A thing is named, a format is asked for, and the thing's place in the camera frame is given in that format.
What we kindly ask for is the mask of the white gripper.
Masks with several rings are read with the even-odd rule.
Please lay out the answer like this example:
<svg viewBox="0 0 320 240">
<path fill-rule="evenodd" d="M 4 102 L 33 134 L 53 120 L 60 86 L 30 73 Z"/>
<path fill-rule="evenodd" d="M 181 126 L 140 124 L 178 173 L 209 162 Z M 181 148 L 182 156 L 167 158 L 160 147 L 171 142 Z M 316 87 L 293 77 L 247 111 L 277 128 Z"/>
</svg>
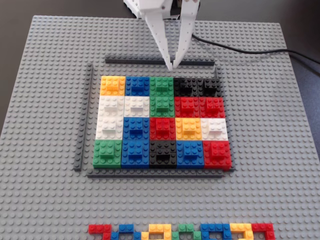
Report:
<svg viewBox="0 0 320 240">
<path fill-rule="evenodd" d="M 171 72 L 177 68 L 189 49 L 198 13 L 199 0 L 124 0 L 123 3 L 137 19 L 144 18 L 158 46 L 161 56 Z M 163 19 L 177 19 L 180 15 L 178 49 L 173 64 L 168 50 L 165 22 Z"/>
</svg>

